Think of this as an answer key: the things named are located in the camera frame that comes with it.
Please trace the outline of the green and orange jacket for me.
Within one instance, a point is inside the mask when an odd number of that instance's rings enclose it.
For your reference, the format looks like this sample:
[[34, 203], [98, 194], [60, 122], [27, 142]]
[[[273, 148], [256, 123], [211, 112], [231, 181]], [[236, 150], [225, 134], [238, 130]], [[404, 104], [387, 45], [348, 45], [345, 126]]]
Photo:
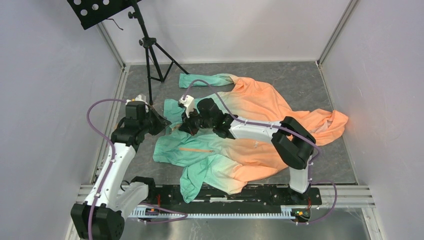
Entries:
[[[211, 95], [223, 113], [268, 123], [292, 117], [314, 137], [317, 146], [341, 137], [349, 120], [337, 110], [292, 110], [271, 84], [250, 77], [228, 73], [179, 77], [179, 87], [188, 89], [191, 95], [195, 86], [207, 84], [234, 85], [231, 91]], [[237, 194], [248, 182], [265, 179], [287, 167], [272, 143], [258, 134], [229, 139], [219, 137], [211, 129], [200, 129], [195, 135], [179, 130], [183, 112], [177, 100], [165, 100], [163, 113], [171, 122], [170, 132], [158, 138], [153, 160], [182, 167], [179, 183], [186, 203], [197, 197], [203, 184]]]

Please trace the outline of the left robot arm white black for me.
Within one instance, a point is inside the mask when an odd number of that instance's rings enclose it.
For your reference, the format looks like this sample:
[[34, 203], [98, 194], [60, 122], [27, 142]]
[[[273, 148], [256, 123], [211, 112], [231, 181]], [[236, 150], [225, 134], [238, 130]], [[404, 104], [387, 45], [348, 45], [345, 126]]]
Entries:
[[72, 206], [70, 216], [76, 232], [84, 240], [119, 240], [125, 221], [136, 207], [157, 198], [151, 177], [134, 177], [119, 194], [124, 175], [146, 134], [158, 135], [170, 125], [144, 100], [126, 100], [125, 116], [110, 137], [105, 165], [82, 203]]

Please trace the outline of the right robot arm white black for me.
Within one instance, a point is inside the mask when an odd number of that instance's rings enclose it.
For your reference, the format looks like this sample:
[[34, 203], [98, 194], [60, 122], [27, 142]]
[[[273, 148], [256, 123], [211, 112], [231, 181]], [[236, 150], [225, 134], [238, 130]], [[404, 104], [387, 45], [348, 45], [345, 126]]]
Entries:
[[223, 139], [251, 139], [272, 144], [282, 161], [289, 167], [289, 199], [302, 204], [309, 198], [309, 163], [317, 150], [315, 138], [293, 117], [282, 121], [258, 121], [223, 112], [212, 98], [195, 104], [186, 95], [178, 100], [183, 109], [180, 131], [192, 136], [200, 129], [210, 129]]

